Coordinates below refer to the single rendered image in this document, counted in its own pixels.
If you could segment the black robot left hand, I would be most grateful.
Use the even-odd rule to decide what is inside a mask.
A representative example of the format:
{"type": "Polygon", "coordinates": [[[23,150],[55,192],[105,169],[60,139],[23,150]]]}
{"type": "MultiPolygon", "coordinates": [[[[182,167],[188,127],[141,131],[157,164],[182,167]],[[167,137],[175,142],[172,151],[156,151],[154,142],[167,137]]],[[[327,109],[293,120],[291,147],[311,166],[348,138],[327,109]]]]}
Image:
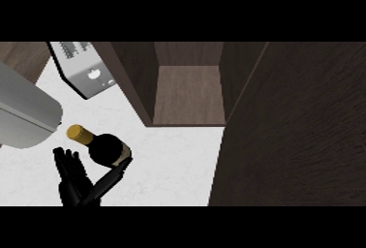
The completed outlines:
{"type": "Polygon", "coordinates": [[[61,175],[60,195],[64,206],[100,206],[104,195],[111,191],[119,181],[123,179],[126,169],[134,161],[126,158],[119,166],[108,171],[97,183],[88,176],[88,172],[79,158],[79,153],[54,149],[55,163],[61,175]]]}

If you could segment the dark wine bottle gold cap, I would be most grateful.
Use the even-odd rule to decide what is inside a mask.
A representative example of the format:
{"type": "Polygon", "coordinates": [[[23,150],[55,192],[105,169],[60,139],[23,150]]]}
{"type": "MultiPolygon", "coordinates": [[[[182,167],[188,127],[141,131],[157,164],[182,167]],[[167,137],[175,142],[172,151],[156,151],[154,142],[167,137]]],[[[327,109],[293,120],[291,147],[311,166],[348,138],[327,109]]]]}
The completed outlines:
{"type": "Polygon", "coordinates": [[[108,168],[117,167],[132,156],[131,147],[116,135],[95,135],[79,124],[69,127],[67,135],[72,140],[88,146],[92,160],[108,168]]]}

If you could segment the brown wooden open cabinet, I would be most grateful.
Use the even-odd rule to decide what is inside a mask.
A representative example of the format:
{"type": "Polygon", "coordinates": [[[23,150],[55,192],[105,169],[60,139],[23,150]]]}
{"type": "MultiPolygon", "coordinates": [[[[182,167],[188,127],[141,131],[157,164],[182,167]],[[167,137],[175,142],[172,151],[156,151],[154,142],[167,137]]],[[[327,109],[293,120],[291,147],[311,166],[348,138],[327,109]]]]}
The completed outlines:
{"type": "Polygon", "coordinates": [[[97,42],[148,127],[224,127],[265,42],[97,42]]]}

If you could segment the dark brown cabinet door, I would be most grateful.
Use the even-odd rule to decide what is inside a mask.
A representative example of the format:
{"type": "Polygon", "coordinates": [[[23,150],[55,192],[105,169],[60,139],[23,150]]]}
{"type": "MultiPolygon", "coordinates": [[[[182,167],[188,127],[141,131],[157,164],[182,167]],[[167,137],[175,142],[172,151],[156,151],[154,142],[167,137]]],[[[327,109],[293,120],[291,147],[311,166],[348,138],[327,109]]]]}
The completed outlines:
{"type": "Polygon", "coordinates": [[[209,203],[366,206],[366,42],[266,44],[209,203]]]}

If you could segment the silver black-rimmed appliance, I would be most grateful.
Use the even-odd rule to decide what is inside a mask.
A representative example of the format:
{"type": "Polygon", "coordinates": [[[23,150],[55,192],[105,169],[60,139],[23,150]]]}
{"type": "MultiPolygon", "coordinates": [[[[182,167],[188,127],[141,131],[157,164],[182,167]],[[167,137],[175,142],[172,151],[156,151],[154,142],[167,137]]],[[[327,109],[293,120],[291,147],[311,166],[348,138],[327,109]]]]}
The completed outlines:
{"type": "Polygon", "coordinates": [[[63,80],[85,100],[116,85],[116,78],[91,42],[49,42],[63,80]]]}

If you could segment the brown wooden panel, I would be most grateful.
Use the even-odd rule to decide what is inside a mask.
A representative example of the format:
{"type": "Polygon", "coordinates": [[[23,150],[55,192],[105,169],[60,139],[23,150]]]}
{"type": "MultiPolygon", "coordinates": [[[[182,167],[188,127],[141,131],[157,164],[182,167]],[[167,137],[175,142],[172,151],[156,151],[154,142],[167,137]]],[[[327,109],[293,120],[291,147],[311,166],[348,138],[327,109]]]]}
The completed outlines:
{"type": "Polygon", "coordinates": [[[45,42],[0,42],[0,61],[32,83],[38,82],[49,59],[45,42]]]}

